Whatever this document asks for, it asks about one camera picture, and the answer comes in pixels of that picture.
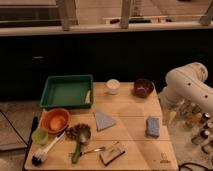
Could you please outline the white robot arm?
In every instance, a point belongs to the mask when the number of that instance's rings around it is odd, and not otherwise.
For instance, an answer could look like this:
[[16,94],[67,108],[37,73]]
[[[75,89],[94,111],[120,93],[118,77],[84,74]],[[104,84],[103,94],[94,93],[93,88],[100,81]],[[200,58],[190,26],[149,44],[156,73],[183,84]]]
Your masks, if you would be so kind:
[[162,122],[169,123],[170,112],[189,100],[204,112],[213,114],[213,88],[205,84],[208,70],[205,65],[193,62],[170,70],[166,76],[166,86],[159,93]]

